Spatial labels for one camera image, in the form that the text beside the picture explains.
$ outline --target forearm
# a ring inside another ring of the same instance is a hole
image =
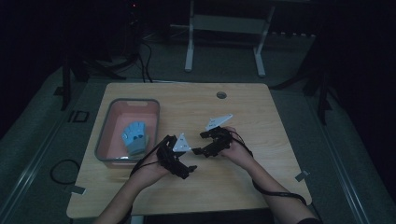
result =
[[[256,161],[247,168],[247,172],[261,188],[270,192],[289,192],[271,177]],[[298,223],[302,219],[315,217],[298,199],[262,195],[268,206],[281,223]]]
[[[95,220],[97,223],[118,223],[129,212],[141,187],[130,178],[108,204],[102,214]]]

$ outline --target dark background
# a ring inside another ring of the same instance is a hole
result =
[[[205,13],[260,17],[245,1],[196,1]],[[106,43],[136,17],[167,36],[169,24],[188,24],[189,1],[2,1],[0,4],[0,102],[3,136],[43,81],[75,63],[82,51],[110,60]],[[317,37],[318,55],[331,71],[331,85],[353,121],[383,182],[396,198],[396,8],[392,1],[312,1],[277,5],[272,32]],[[236,8],[244,8],[242,13]],[[81,81],[87,77],[78,77]]]

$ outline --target table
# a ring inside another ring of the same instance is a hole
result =
[[[227,97],[218,98],[218,92]],[[129,169],[109,169],[94,156],[106,112],[117,98],[156,99],[161,107],[157,142],[167,134],[184,133],[191,147],[204,147],[211,142],[199,135],[210,118],[233,114],[222,126],[235,127],[255,159],[287,189],[311,203],[304,180],[295,179],[301,170],[266,85],[111,83],[106,87],[76,182],[86,193],[71,196],[69,217],[99,216],[129,176]],[[188,152],[180,161],[198,168],[185,180],[168,175],[143,190],[134,202],[134,215],[267,207],[248,174],[227,159],[207,159]]]

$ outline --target wire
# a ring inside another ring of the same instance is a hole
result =
[[[143,79],[143,82],[146,82],[146,79],[145,79],[145,70],[146,70],[146,67],[145,67],[145,65],[143,64],[143,60],[142,60],[142,56],[139,54],[139,61],[140,61],[140,64],[142,65],[142,79]]]
[[[244,140],[242,139],[242,137],[233,131],[230,131],[230,133],[235,133],[236,135],[238,135],[239,139],[236,139],[233,137],[233,140],[235,142],[237,142],[239,145],[241,145],[244,149],[247,150],[247,152],[253,157],[253,153],[250,151],[250,149],[248,149],[248,147],[245,145]],[[253,183],[253,187],[260,192],[261,194],[265,194],[265,195],[269,195],[269,196],[278,196],[278,197],[288,197],[288,198],[296,198],[299,199],[303,204],[306,205],[306,200],[304,199],[303,196],[299,195],[299,194],[295,194],[295,193],[289,193],[289,192],[271,192],[271,191],[267,191],[265,189],[260,188],[260,186],[254,182],[254,180],[251,180]]]
[[[135,172],[138,171],[138,170],[139,170],[140,168],[142,168],[142,167],[145,167],[145,166],[148,166],[148,165],[151,165],[151,164],[154,164],[154,163],[158,163],[158,162],[160,162],[160,161],[149,162],[149,163],[147,163],[147,164],[141,165],[141,166],[137,167],[137,169],[135,170]]]
[[[69,182],[63,182],[63,181],[57,180],[55,178],[55,175],[54,175],[55,169],[58,168],[58,166],[61,165],[62,163],[68,162],[68,161],[74,163],[77,166],[77,169],[79,171],[79,164],[76,161],[73,161],[73,160],[70,160],[70,159],[58,161],[58,163],[56,163],[54,166],[52,166],[52,168],[49,171],[49,176],[50,176],[50,178],[51,178],[51,180],[53,182],[61,184],[61,185],[71,185],[71,184],[75,184],[76,183],[76,180],[75,181],[69,181]]]
[[[149,75],[149,61],[151,60],[152,49],[151,49],[151,47],[150,47],[148,44],[146,44],[145,42],[142,42],[142,44],[143,44],[144,46],[146,46],[146,47],[148,48],[148,50],[149,50],[149,53],[148,53],[148,60],[147,60],[147,62],[146,62],[146,75],[147,75],[147,77],[148,77],[148,80],[152,83],[152,79],[151,79],[151,77],[150,77],[150,75]]]

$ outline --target floor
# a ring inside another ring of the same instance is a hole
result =
[[[140,52],[154,81],[247,82],[272,86],[297,73],[314,38],[269,35],[262,53],[267,76],[258,77],[251,48],[211,43],[211,33],[200,33],[192,71],[186,73],[185,34],[182,28],[176,28],[173,38],[166,43],[154,33],[144,36],[148,47],[142,46]],[[113,63],[123,60],[116,56]],[[53,95],[62,85],[62,71],[49,76],[1,140],[2,223],[70,221],[65,212],[70,186],[54,182],[50,171],[59,161],[71,159],[80,163],[82,160],[104,89],[113,81],[94,71],[91,73],[87,83],[72,82],[72,101],[65,111],[60,110],[62,98]],[[142,81],[140,63],[117,73],[129,82]],[[309,172],[305,181],[313,197],[314,206],[310,208],[318,212],[324,223],[396,223],[395,204],[347,113],[329,96],[332,110],[326,112],[327,125],[322,125],[316,115],[318,96],[304,96],[303,86],[304,80],[271,93],[301,169]],[[72,111],[89,112],[87,122],[70,121]],[[57,167],[56,176],[62,181],[73,181],[77,174],[74,164]],[[92,219],[75,219],[74,223],[91,223]]]

